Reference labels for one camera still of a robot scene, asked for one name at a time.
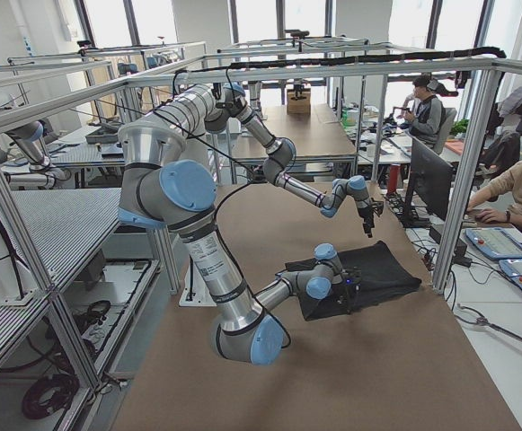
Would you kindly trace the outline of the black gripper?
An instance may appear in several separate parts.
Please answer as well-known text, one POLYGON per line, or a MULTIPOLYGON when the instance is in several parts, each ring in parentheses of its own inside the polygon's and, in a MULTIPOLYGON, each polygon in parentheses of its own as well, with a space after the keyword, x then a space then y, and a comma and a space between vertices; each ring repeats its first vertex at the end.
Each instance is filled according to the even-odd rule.
POLYGON ((374 216, 382 215, 383 203, 373 198, 361 199, 357 201, 357 210, 359 216, 363 219, 363 230, 365 234, 368 238, 372 238, 375 226, 374 216))
POLYGON ((361 271, 358 268, 345 268, 341 272, 341 281, 337 284, 336 301, 341 310, 352 314, 353 305, 358 297, 361 271))

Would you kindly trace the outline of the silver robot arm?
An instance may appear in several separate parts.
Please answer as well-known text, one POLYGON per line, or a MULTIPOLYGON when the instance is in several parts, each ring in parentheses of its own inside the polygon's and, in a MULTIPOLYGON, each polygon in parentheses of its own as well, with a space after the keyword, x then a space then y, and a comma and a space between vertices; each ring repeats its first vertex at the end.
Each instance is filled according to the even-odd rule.
POLYGON ((363 220, 363 230, 367 236, 372 235, 375 227, 374 217, 383 212, 383 204, 372 199, 368 194, 367 184, 360 175, 347 180, 335 180, 332 192, 323 194, 318 190, 296 180, 287 173, 288 166, 296 158, 294 143, 285 137, 274 136, 264 125, 258 113, 249 106, 243 89, 234 83, 212 86, 196 85, 183 92, 176 99, 155 108, 152 114, 159 119, 170 123, 173 129, 178 130, 190 138, 195 135, 187 126, 173 117, 169 112, 172 108, 179 108, 182 101, 187 101, 191 95, 212 98, 212 107, 200 112, 197 108, 188 108, 189 114, 197 121, 203 122, 211 131, 216 126, 222 126, 229 118, 238 119, 252 136, 265 149, 267 158, 263 162, 262 171, 267 182, 280 187, 315 205, 326 217, 334 216, 346 197, 354 199, 358 215, 363 220))
POLYGON ((180 155, 184 140, 169 127, 146 119, 119 129, 125 156, 118 217, 123 224, 177 233, 219 310, 211 347, 229 360, 269 365, 278 357, 286 331, 271 310, 305 293, 317 302, 349 272, 329 243, 316 246, 312 268, 285 271, 254 295, 223 245, 215 221, 216 183, 202 164, 180 155))

